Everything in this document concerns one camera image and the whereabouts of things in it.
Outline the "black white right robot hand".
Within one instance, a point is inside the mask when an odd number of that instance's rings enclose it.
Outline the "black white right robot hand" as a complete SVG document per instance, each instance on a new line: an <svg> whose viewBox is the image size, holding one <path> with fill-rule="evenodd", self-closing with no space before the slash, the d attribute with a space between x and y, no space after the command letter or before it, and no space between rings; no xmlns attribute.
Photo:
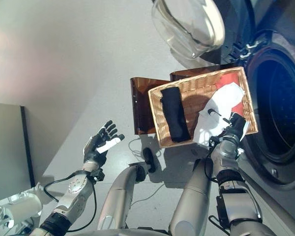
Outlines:
<svg viewBox="0 0 295 236"><path fill-rule="evenodd" d="M229 140L233 141L235 144L239 144L239 142L246 135L249 127L249 122L238 113L231 112L230 117L225 118L214 109L209 109L207 112L210 116L218 115L218 118L221 118L228 125L226 128L223 129L221 134L210 137L209 145L211 147L217 145L223 140Z"/></svg>

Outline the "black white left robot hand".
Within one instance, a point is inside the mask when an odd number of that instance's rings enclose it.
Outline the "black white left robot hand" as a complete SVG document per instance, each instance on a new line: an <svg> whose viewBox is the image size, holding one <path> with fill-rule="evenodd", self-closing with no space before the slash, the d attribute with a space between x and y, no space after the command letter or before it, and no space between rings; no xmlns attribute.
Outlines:
<svg viewBox="0 0 295 236"><path fill-rule="evenodd" d="M91 170L97 170L105 164L108 150L125 138L123 134L117 134L117 132L116 124L109 120L94 136L90 137L83 149L85 170L86 166L90 166Z"/></svg>

